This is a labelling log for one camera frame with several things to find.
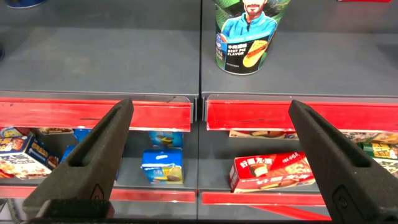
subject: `food label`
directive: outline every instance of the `food label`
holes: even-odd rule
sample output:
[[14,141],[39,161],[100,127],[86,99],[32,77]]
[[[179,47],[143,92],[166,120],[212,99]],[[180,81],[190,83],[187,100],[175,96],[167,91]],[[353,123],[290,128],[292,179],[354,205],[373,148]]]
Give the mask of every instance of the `food label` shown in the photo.
[[238,75],[258,71],[290,0],[215,0],[216,63]]
[[229,175],[232,191],[253,192],[315,182],[304,152],[235,158]]
[[0,170],[20,179],[45,177],[58,166],[59,158],[34,136],[0,138]]

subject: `product packaging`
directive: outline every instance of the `product packaging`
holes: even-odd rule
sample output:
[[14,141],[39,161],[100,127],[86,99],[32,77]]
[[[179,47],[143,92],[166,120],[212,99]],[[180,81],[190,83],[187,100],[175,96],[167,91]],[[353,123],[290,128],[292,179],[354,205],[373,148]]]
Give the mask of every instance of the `product packaging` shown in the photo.
[[9,7],[14,9],[27,9],[38,6],[45,2],[45,0],[5,0],[5,2]]
[[76,146],[67,146],[67,149],[65,150],[65,152],[63,153],[61,162],[64,161],[67,156],[72,152],[72,150],[75,148]]
[[73,136],[77,138],[78,142],[82,142],[82,140],[90,133],[91,129],[75,129]]
[[32,135],[31,128],[0,127],[0,138]]
[[380,159],[397,159],[398,144],[361,143],[358,144],[370,157]]
[[[354,143],[359,143],[373,141],[380,133],[343,132],[343,134]],[[295,131],[229,131],[229,136],[232,138],[299,140]]]
[[229,131],[229,136],[232,138],[299,140],[294,131]]
[[304,152],[235,158],[229,182],[232,192],[255,192],[315,182]]
[[235,75],[261,69],[290,0],[215,0],[216,64]]
[[154,147],[182,149],[183,134],[181,132],[148,131],[148,134]]
[[182,184],[182,150],[145,149],[141,169],[153,184]]
[[0,138],[2,171],[20,179],[46,177],[56,168],[59,158],[34,136]]
[[398,133],[379,133],[372,142],[398,144]]
[[72,134],[73,129],[70,128],[37,128],[41,134]]

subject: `red packaging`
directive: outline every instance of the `red packaging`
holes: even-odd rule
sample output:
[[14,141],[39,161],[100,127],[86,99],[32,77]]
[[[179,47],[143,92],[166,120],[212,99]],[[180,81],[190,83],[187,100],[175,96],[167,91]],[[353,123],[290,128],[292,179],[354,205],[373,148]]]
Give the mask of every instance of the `red packaging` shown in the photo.
[[243,193],[315,182],[304,152],[235,158],[229,182],[232,192]]

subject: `cookie box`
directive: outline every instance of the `cookie box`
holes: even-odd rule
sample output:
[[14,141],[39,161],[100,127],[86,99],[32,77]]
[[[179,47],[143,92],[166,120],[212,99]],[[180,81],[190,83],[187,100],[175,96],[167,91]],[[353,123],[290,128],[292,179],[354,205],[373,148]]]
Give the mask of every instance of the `cookie box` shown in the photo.
[[0,138],[0,164],[4,173],[20,179],[48,176],[59,158],[34,136]]

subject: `blue packaging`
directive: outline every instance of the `blue packaging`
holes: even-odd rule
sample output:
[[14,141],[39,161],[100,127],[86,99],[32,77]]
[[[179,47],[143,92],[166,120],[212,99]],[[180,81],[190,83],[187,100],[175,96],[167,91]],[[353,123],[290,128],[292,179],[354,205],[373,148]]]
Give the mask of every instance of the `blue packaging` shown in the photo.
[[71,153],[72,150],[73,150],[75,147],[76,147],[76,146],[67,146],[67,150],[65,150],[65,152],[63,153],[61,162],[64,161],[64,160],[67,158],[67,156],[69,155],[69,153]]
[[26,9],[42,4],[45,0],[6,0],[6,4],[11,8]]
[[182,133],[171,131],[148,131],[155,147],[162,149],[182,149]]
[[20,179],[48,176],[58,166],[59,158],[34,136],[0,138],[0,164],[4,172]]
[[73,132],[73,136],[77,138],[78,142],[82,142],[82,140],[90,133],[91,129],[75,129]]
[[182,150],[145,149],[141,169],[153,184],[182,184]]

